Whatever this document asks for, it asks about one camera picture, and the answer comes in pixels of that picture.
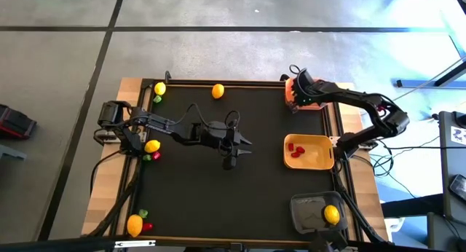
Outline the grey metal bracket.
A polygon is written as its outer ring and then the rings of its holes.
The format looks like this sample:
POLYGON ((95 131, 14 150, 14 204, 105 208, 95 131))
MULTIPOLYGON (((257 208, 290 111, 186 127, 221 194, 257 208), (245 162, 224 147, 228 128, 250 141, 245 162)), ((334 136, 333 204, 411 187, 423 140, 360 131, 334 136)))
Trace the grey metal bracket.
POLYGON ((4 156, 25 160, 27 155, 21 151, 0 144, 0 159, 4 156))

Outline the black rig crossbar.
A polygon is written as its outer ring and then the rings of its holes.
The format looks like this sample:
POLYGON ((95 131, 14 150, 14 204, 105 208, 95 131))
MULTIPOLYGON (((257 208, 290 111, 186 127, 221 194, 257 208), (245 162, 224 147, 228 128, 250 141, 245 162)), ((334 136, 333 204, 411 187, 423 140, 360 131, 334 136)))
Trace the black rig crossbar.
POLYGON ((0 244, 0 252, 96 252, 124 250, 114 249, 114 243, 120 240, 155 240, 155 246, 176 246, 187 248, 210 249, 221 248, 227 252, 245 252, 247 249, 305 250, 308 252, 343 252, 346 249, 355 252, 446 252, 445 250, 423 249, 398 246, 389 243, 365 243, 345 240, 342 236, 335 241, 316 237, 309 242, 226 242, 215 240, 164 240, 164 239, 128 239, 125 236, 114 237, 79 237, 62 240, 31 241, 25 243, 0 244))

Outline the red black toolbox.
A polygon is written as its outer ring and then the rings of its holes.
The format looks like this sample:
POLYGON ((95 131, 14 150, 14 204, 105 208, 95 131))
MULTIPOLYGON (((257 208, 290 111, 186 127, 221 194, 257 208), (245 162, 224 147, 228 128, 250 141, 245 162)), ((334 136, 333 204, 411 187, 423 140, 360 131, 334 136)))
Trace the red black toolbox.
POLYGON ((36 124, 24 113, 0 104, 0 138, 28 139, 36 124))

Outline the white printed sticker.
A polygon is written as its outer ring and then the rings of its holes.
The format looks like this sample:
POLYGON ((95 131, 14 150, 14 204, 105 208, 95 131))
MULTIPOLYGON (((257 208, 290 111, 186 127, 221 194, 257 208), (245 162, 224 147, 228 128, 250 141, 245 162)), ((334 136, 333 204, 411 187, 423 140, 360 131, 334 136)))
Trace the white printed sticker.
POLYGON ((451 128, 450 128, 450 141, 466 146, 466 129, 451 126, 451 128))

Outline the silver metal bracket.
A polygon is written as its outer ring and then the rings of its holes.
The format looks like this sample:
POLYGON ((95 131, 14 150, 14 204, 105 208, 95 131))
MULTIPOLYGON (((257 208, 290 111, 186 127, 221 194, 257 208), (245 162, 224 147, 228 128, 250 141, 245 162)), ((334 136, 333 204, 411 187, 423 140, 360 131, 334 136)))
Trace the silver metal bracket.
POLYGON ((155 240, 120 240, 114 243, 114 249, 153 247, 156 243, 155 240))

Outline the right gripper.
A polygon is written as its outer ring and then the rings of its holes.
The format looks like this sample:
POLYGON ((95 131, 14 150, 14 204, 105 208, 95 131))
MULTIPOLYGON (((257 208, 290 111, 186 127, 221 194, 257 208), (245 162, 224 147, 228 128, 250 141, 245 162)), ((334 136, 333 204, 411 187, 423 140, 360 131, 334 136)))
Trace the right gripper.
POLYGON ((324 89, 327 83, 325 80, 312 78, 306 68, 300 69, 292 81, 292 93, 286 94, 286 104, 291 106, 291 112, 297 113, 300 106, 327 103, 328 96, 324 89))

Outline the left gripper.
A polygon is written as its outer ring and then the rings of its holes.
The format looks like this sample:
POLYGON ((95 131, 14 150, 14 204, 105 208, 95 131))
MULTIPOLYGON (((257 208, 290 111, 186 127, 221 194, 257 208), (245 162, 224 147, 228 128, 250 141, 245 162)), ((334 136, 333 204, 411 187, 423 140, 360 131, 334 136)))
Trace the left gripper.
POLYGON ((224 122, 212 121, 209 123, 210 131, 218 138, 218 152, 223 157, 222 168, 232 170, 236 167, 237 158, 244 154, 251 154, 251 151, 238 149, 237 145, 252 143, 237 132, 238 119, 224 122))

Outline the blue stand bar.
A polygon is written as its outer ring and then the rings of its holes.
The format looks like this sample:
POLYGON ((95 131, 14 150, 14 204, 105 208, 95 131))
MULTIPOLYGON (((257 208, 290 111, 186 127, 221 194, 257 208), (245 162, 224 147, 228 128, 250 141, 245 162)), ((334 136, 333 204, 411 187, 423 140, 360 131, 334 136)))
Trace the blue stand bar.
POLYGON ((453 81, 448 84, 437 85, 436 81, 422 81, 412 79, 396 80, 394 86, 397 88, 426 88, 426 89, 454 89, 466 90, 466 81, 453 81))

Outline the black phone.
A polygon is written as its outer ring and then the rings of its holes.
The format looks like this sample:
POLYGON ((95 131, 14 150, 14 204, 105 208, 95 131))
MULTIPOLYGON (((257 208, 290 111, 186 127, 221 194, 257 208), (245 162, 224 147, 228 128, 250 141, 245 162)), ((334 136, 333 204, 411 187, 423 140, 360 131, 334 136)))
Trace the black phone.
POLYGON ((466 202, 466 177, 455 175, 449 184, 449 191, 463 202, 466 202))

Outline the black table mat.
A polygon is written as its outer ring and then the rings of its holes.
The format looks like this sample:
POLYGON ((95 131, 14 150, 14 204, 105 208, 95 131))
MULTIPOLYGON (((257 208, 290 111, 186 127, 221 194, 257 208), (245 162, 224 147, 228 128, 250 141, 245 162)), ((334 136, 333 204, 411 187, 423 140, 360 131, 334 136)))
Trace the black table mat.
POLYGON ((229 88, 214 99, 207 87, 169 87, 153 112, 192 123, 196 103, 207 121, 238 118, 252 144, 232 170, 222 156, 204 146, 183 146, 152 133, 161 143, 159 160, 143 166, 134 208, 147 210, 151 235, 241 240, 305 241, 293 225, 290 201, 296 194, 333 189, 326 170, 291 170, 283 162, 286 135, 323 135, 319 111, 293 114, 277 88, 229 88))

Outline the yellow plastic basket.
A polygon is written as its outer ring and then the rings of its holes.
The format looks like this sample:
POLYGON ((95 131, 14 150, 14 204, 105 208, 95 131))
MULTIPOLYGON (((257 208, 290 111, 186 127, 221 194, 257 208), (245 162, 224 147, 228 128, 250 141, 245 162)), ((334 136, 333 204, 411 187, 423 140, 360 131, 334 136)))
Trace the yellow plastic basket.
POLYGON ((283 160, 285 166, 297 170, 330 170, 334 166, 333 144, 324 135, 288 134, 283 142, 283 160), (294 151, 288 150, 288 144, 294 145, 294 151), (305 152, 293 158, 292 153, 301 146, 305 152))

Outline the grey plastic basket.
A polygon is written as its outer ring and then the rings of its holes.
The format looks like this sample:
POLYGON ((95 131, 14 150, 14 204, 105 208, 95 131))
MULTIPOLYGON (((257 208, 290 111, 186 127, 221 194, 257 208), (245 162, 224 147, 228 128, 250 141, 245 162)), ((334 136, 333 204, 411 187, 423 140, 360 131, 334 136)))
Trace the grey plastic basket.
POLYGON ((300 234, 327 231, 340 231, 347 228, 344 201, 335 191, 296 194, 290 201, 291 218, 300 234), (325 208, 334 206, 339 212, 339 222, 332 224, 325 219, 325 208))

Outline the orange plastic basket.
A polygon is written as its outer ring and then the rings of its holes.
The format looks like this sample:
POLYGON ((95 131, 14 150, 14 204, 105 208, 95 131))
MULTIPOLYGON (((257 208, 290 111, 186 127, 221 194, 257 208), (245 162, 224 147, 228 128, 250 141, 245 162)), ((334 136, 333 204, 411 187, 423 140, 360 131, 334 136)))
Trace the orange plastic basket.
MULTIPOLYGON (((286 94, 292 93, 292 82, 294 78, 290 78, 285 81, 285 104, 286 104, 286 94)), ((299 111, 318 111, 324 108, 327 103, 311 103, 308 106, 300 106, 299 111)))

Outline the grey desk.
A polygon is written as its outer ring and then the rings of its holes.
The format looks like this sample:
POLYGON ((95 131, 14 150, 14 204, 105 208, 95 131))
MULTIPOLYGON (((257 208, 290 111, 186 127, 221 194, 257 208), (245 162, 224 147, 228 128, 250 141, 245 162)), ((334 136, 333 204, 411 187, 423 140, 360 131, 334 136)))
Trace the grey desk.
POLYGON ((458 125, 459 112, 441 111, 439 114, 439 135, 441 146, 441 170, 443 180, 443 211, 447 218, 466 224, 466 202, 449 191, 452 178, 461 174, 466 177, 466 146, 450 141, 451 126, 466 129, 458 125))

